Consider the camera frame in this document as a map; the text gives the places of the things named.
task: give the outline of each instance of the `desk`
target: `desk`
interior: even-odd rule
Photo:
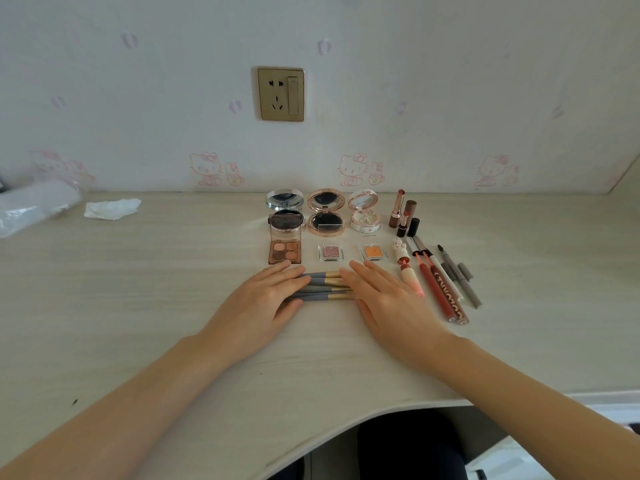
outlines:
[[[196,332],[267,264],[263,194],[90,200],[133,196],[139,212],[120,221],[82,217],[82,205],[0,241],[0,463]],[[476,276],[484,307],[465,300],[471,323],[456,332],[587,403],[640,402],[638,213],[606,196],[408,198],[425,244]],[[393,200],[376,206],[385,224]],[[388,251],[392,235],[377,239]],[[363,239],[374,240],[347,229],[336,241],[356,258]],[[309,271],[337,267],[317,259],[327,239],[302,240]],[[193,403],[137,478],[262,478],[382,411],[453,404],[465,402],[374,343],[352,302],[308,303]]]

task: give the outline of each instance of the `gold wall socket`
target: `gold wall socket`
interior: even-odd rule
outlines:
[[[286,67],[258,67],[263,120],[305,120],[305,72]]]

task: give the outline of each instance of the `person's leg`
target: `person's leg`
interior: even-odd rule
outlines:
[[[268,480],[302,480],[305,477],[305,459],[299,458],[292,464],[284,467],[274,476],[270,476]]]
[[[402,411],[361,424],[358,464],[360,480],[467,480],[458,435],[436,410]]]

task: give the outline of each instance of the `open compact case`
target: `open compact case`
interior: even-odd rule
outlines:
[[[275,216],[298,215],[302,218],[302,224],[305,224],[305,217],[300,212],[300,208],[305,204],[305,196],[302,192],[295,189],[277,189],[267,194],[267,207],[275,210]]]
[[[344,220],[336,213],[344,205],[344,195],[335,189],[320,189],[309,195],[307,204],[316,213],[307,220],[309,232],[335,237],[344,230]]]
[[[288,259],[302,263],[302,214],[272,214],[269,216],[269,264]]]
[[[359,190],[349,196],[347,206],[353,211],[351,228],[364,234],[380,229],[380,216],[371,209],[378,202],[373,190]]]

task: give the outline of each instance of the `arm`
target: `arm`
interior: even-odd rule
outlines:
[[[267,345],[303,302],[310,281],[283,262],[244,282],[202,331],[185,337],[122,386],[21,453],[0,480],[128,478],[187,406],[226,368]]]
[[[640,478],[640,436],[462,339],[371,262],[341,269],[380,345],[437,377],[514,437],[558,480]]]

